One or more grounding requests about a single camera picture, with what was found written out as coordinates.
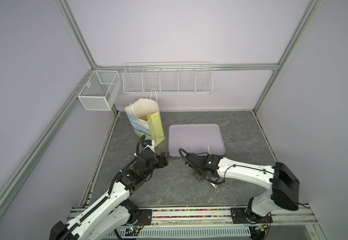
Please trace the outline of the green paper gift bag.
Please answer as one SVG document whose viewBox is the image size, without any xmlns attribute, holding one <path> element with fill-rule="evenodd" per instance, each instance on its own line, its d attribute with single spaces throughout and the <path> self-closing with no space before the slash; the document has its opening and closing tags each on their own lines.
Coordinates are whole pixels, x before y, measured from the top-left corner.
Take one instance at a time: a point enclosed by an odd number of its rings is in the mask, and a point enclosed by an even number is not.
<svg viewBox="0 0 348 240">
<path fill-rule="evenodd" d="M 154 147 L 165 140 L 155 89 L 151 90 L 150 98 L 141 98 L 126 106 L 125 112 L 137 136 L 146 135 Z"/>
</svg>

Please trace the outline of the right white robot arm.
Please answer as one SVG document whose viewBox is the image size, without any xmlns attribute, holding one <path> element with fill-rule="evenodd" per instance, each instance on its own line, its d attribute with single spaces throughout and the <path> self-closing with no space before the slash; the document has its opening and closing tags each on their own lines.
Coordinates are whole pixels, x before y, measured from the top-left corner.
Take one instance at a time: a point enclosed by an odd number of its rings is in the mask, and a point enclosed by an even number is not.
<svg viewBox="0 0 348 240">
<path fill-rule="evenodd" d="M 300 181 L 283 163 L 252 165 L 219 155 L 188 153 L 184 149 L 179 149 L 179 154 L 194 170 L 193 175 L 199 182 L 217 186 L 224 184 L 226 179 L 235 179 L 265 189 L 261 195 L 250 198 L 246 207 L 232 209 L 233 220 L 239 223 L 271 223 L 272 211 L 299 209 Z"/>
</svg>

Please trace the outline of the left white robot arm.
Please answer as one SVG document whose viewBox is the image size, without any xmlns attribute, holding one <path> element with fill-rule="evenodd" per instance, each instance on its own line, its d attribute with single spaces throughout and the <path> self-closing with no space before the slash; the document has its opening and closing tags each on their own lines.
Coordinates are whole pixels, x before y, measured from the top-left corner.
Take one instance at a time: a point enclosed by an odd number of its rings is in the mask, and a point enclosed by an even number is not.
<svg viewBox="0 0 348 240">
<path fill-rule="evenodd" d="M 166 154 L 156 154 L 153 140 L 143 135 L 134 158 L 119 170 L 110 187 L 97 201 L 67 223 L 56 223 L 51 240 L 101 240 L 115 229 L 138 221 L 139 207 L 129 197 L 141 188 L 156 169 L 168 165 Z"/>
</svg>

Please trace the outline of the yellow fake bread in bag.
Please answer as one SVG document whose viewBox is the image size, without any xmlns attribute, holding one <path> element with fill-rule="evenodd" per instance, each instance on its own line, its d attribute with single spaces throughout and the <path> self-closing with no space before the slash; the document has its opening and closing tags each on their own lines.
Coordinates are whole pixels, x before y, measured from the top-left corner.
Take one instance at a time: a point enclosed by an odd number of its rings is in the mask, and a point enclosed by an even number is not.
<svg viewBox="0 0 348 240">
<path fill-rule="evenodd" d="M 150 113 L 150 114 L 148 114 L 146 117 L 142 117 L 142 118 L 140 118 L 140 119 L 147 122 L 147 121 L 149 120 L 149 118 L 150 118 L 151 115 L 152 115 L 152 113 Z"/>
</svg>

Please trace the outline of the lavender plastic tray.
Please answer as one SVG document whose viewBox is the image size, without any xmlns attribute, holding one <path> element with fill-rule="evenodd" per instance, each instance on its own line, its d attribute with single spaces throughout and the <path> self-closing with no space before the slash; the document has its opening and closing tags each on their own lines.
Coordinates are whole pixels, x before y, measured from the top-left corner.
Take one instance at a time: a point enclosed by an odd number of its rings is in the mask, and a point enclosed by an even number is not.
<svg viewBox="0 0 348 240">
<path fill-rule="evenodd" d="M 171 157 L 180 157 L 179 149 L 189 153 L 224 155 L 226 148 L 220 126 L 217 124 L 171 125 L 168 128 L 168 152 Z"/>
</svg>

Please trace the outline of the small white mesh basket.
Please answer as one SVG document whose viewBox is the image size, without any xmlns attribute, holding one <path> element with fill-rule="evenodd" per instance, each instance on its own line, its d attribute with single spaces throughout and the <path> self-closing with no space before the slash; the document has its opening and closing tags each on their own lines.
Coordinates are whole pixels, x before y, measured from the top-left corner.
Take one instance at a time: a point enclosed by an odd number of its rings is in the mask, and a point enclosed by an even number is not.
<svg viewBox="0 0 348 240">
<path fill-rule="evenodd" d="M 78 99 L 87 111 L 111 111 L 120 88 L 118 71 L 94 70 Z"/>
</svg>

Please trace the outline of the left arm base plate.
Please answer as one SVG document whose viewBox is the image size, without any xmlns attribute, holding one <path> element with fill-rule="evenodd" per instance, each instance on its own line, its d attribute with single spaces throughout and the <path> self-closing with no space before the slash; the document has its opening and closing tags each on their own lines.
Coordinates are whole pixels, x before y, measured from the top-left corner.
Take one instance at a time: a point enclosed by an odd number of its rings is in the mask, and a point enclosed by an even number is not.
<svg viewBox="0 0 348 240">
<path fill-rule="evenodd" d="M 137 212 L 130 214 L 130 218 L 126 222 L 126 225 L 150 226 L 151 222 L 152 222 L 152 209 L 139 209 Z"/>
</svg>

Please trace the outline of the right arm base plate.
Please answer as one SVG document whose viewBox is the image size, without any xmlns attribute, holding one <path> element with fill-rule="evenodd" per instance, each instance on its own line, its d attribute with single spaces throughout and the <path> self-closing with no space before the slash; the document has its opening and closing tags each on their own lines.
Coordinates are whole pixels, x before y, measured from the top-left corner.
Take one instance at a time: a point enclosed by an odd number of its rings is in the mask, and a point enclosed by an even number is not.
<svg viewBox="0 0 348 240">
<path fill-rule="evenodd" d="M 271 224 L 273 219 L 268 213 L 264 217 L 254 214 L 252 212 L 247 213 L 247 208 L 237 207 L 230 208 L 231 217 L 234 224 Z"/>
</svg>

